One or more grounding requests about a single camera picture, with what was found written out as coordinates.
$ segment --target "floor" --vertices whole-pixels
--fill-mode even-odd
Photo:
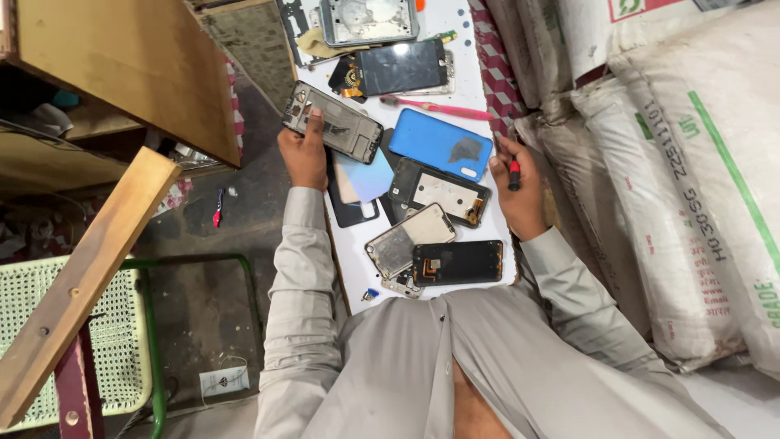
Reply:
[[[136,244],[137,257],[238,252],[249,258],[257,282],[261,318],[268,314],[268,289],[276,273],[274,250],[282,239],[289,176],[279,154],[279,115],[245,78],[236,78],[236,93],[245,119],[243,168],[199,177],[176,209],[152,219]],[[219,188],[222,221],[211,217]],[[153,269],[154,310],[167,387],[178,391],[169,410],[202,405],[199,373],[249,364],[250,388],[212,404],[257,393],[262,352],[251,330],[246,285],[237,262],[211,262]],[[242,359],[227,358],[229,355]]]

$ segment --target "cloth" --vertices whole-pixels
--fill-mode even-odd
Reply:
[[[513,437],[732,437],[554,227],[521,245],[541,298],[530,280],[392,298],[338,334],[322,193],[291,189],[255,437],[452,438],[453,356]]]
[[[325,44],[325,37],[322,34],[321,27],[312,27],[307,30],[303,35],[295,40],[295,44],[298,48],[307,55],[318,56],[320,58],[333,58],[334,56],[341,55],[342,53],[350,53],[356,50],[366,50],[370,47],[364,46],[346,46],[346,47],[330,47]]]

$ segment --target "hand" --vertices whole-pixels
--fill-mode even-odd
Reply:
[[[513,156],[520,164],[520,189],[514,192],[508,189],[509,164]],[[530,241],[547,231],[542,216],[541,178],[528,149],[506,137],[499,137],[498,152],[489,163],[498,185],[498,204],[509,229],[521,241]]]
[[[287,128],[276,137],[294,187],[312,187],[323,192],[328,189],[325,147],[322,145],[324,122],[322,110],[311,109],[305,137]]]

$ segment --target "pink toothbrush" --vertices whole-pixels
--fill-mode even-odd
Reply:
[[[439,105],[439,104],[434,104],[433,102],[410,101],[409,99],[401,99],[389,95],[380,96],[379,101],[383,104],[392,105],[394,107],[397,107],[401,104],[414,105],[422,108],[423,110],[427,110],[431,112],[443,112],[445,114],[450,114],[458,117],[465,117],[467,119],[476,119],[476,120],[495,119],[495,116],[493,116],[492,114],[486,111],[464,109],[461,107],[453,107],[450,105]]]

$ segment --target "green stripe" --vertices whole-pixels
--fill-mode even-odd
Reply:
[[[650,131],[650,128],[647,126],[647,123],[645,123],[642,115],[637,113],[634,115],[634,117],[636,117],[636,122],[642,128],[642,132],[644,133],[645,140],[649,140],[649,141],[653,140],[653,133]]]
[[[764,246],[767,248],[767,252],[769,252],[772,262],[775,263],[775,271],[780,275],[780,251],[775,243],[775,239],[772,237],[772,233],[769,231],[769,227],[767,227],[764,216],[761,215],[761,211],[758,210],[756,200],[753,199],[753,195],[750,193],[750,189],[747,187],[745,179],[742,178],[742,173],[739,171],[736,163],[734,163],[734,159],[732,159],[729,149],[726,148],[726,143],[718,132],[718,128],[715,127],[715,124],[710,117],[710,113],[707,112],[707,109],[704,108],[704,104],[701,103],[699,95],[697,95],[695,91],[690,91],[688,92],[688,97],[690,98],[690,101],[693,102],[693,106],[699,113],[699,117],[701,118],[704,127],[707,128],[707,132],[710,134],[710,137],[712,137],[715,148],[718,150],[718,154],[721,155],[721,159],[723,160],[723,164],[726,165],[726,169],[729,170],[729,174],[731,174],[732,180],[734,180],[734,184],[739,190],[739,194],[742,196],[742,200],[745,202],[747,210],[750,211],[750,216],[753,217],[753,223],[756,224],[758,233],[761,235],[761,239],[764,240]]]

